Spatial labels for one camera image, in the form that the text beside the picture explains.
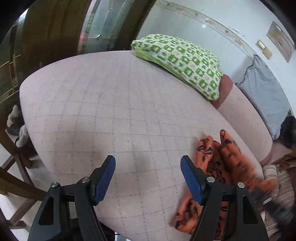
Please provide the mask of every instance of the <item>striped fabric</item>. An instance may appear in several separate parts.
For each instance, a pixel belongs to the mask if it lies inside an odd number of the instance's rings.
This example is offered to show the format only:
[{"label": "striped fabric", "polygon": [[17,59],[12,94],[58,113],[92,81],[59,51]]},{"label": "striped fabric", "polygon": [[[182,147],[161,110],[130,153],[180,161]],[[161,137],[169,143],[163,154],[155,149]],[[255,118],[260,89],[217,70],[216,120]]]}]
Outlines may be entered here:
[{"label": "striped fabric", "polygon": [[[277,187],[275,187],[271,195],[273,200],[275,199],[276,203],[283,204],[286,207],[291,207],[295,203],[295,196],[288,172],[286,170],[280,172],[277,166],[268,165],[263,167],[263,174],[265,179],[278,179],[278,190],[276,190]],[[276,226],[276,221],[266,212],[265,227],[269,237],[278,231]]]}]

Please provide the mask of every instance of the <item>pillow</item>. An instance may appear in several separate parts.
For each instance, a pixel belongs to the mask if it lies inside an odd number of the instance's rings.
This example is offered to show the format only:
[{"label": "pillow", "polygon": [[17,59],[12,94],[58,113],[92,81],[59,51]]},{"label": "pillow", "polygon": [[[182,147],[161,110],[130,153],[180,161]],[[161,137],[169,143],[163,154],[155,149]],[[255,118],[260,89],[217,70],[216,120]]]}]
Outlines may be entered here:
[{"label": "pillow", "polygon": [[219,98],[220,62],[210,51],[186,40],[161,34],[134,40],[131,46],[137,57],[162,66],[209,100]]},{"label": "pillow", "polygon": [[243,82],[236,85],[253,104],[271,137],[276,140],[290,104],[280,84],[259,56],[254,55],[253,64],[247,68]]}]

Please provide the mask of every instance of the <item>brown cloth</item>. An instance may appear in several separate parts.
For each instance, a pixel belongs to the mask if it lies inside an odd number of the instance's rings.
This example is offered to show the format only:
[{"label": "brown cloth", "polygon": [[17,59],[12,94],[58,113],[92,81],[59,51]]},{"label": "brown cloth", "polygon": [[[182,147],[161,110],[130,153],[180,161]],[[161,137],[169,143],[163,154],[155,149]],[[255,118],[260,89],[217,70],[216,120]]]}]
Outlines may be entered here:
[{"label": "brown cloth", "polygon": [[[221,183],[236,185],[243,182],[250,192],[255,187],[261,188],[266,193],[274,189],[277,182],[258,179],[251,161],[241,153],[233,138],[225,130],[220,131],[220,139],[221,144],[214,141],[211,136],[203,137],[199,141],[196,151],[196,167]],[[187,190],[175,217],[175,228],[192,234],[201,211],[202,206],[192,199],[190,191]],[[223,235],[226,211],[227,202],[222,202],[215,240],[221,240]]]}]

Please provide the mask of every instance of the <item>wooden chair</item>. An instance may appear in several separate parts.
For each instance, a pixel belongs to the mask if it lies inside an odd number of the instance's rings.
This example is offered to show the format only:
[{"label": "wooden chair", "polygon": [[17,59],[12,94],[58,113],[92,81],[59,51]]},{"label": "wooden chair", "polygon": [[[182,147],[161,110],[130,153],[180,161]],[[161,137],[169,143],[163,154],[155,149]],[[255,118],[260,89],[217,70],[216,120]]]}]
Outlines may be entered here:
[{"label": "wooden chair", "polygon": [[[27,198],[17,209],[9,220],[6,220],[0,210],[0,223],[6,224],[10,229],[22,229],[26,225],[21,218],[39,200],[43,201],[46,192],[36,188],[26,170],[31,168],[32,161],[21,153],[20,149],[13,143],[5,132],[6,125],[0,123],[0,144],[11,154],[6,162],[0,167],[0,193],[7,195],[8,192]],[[7,171],[16,162],[24,181],[14,177]]]}]

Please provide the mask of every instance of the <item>sofa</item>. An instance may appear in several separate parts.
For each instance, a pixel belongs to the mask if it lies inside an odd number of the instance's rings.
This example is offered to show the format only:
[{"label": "sofa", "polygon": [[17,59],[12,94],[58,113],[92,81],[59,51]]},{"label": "sofa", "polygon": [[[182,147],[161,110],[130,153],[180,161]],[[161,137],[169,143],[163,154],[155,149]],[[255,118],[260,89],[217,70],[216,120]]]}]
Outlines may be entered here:
[{"label": "sofa", "polygon": [[132,241],[189,240],[171,226],[186,184],[180,158],[196,141],[225,129],[264,178],[262,166],[290,150],[274,143],[259,114],[224,75],[209,102],[193,88],[132,51],[60,60],[20,87],[34,147],[61,185],[77,182],[107,155],[116,170],[98,219]]}]

